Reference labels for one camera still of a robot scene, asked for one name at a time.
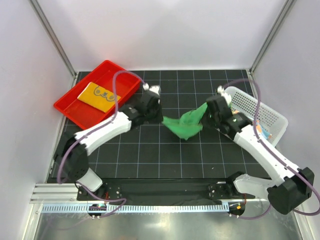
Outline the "green towel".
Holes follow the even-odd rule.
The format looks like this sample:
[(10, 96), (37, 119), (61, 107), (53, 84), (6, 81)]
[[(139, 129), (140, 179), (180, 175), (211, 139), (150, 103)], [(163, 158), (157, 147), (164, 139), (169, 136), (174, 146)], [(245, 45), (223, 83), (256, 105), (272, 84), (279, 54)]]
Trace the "green towel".
[(203, 103), (197, 109), (184, 113), (179, 119), (163, 116), (162, 124), (177, 137), (187, 141), (203, 130), (201, 119), (207, 108), (207, 103)]

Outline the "yellow blue hello towel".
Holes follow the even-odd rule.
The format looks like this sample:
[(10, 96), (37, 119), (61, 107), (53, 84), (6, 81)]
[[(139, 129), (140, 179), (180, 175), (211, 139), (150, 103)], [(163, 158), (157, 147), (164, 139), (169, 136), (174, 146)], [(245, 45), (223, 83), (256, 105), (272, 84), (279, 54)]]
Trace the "yellow blue hello towel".
[(119, 101), (121, 96), (117, 95), (115, 97), (114, 92), (94, 82), (89, 82), (77, 99), (103, 113), (107, 113), (115, 105), (115, 99)]

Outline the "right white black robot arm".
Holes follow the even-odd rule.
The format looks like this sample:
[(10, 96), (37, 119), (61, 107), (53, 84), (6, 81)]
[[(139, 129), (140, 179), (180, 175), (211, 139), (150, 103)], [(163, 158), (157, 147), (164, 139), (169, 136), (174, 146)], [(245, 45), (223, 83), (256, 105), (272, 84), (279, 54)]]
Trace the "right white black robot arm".
[(282, 215), (287, 215), (312, 196), (315, 175), (286, 159), (267, 140), (260, 137), (253, 122), (242, 112), (232, 113), (220, 94), (206, 100), (202, 122), (215, 128), (246, 150), (267, 172), (269, 178), (258, 178), (244, 172), (230, 175), (225, 192), (230, 198), (249, 194), (269, 201)]

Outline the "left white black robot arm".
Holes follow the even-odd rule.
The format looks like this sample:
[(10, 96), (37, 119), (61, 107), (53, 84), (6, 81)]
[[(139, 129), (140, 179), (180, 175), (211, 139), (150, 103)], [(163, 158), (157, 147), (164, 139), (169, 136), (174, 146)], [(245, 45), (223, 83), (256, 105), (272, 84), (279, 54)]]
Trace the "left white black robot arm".
[(163, 121), (161, 88), (152, 85), (134, 105), (125, 104), (106, 120), (91, 128), (61, 137), (53, 159), (58, 172), (85, 186), (94, 200), (106, 194), (103, 180), (89, 167), (89, 156), (101, 145), (146, 123)]

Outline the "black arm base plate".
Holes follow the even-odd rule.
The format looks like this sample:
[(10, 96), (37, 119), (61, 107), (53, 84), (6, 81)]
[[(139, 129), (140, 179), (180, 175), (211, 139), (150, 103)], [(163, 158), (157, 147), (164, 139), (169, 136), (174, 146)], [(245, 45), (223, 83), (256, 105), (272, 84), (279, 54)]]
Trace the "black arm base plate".
[(238, 193), (225, 178), (104, 178), (95, 196), (111, 205), (201, 206), (222, 201), (252, 200)]

